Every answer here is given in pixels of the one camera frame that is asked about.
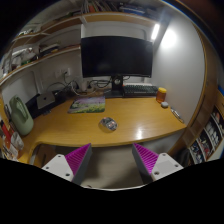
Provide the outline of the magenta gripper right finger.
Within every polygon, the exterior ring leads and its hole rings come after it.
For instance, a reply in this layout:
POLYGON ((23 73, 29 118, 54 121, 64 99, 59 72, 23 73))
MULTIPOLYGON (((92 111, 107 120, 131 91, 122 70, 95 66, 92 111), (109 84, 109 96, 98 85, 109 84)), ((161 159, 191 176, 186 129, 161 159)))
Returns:
POLYGON ((132 154, 140 174, 145 179, 156 181, 182 169, 167 153, 157 154, 137 143, 132 145, 132 154))

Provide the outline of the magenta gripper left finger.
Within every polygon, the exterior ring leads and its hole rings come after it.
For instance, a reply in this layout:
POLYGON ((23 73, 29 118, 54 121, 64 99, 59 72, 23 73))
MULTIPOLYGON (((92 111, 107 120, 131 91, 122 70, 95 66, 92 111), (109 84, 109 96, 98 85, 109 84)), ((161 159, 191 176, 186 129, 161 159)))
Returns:
POLYGON ((83 181, 91 155, 91 144, 87 144, 73 150, 67 155, 57 154, 42 169, 73 182, 76 185, 80 185, 83 181))

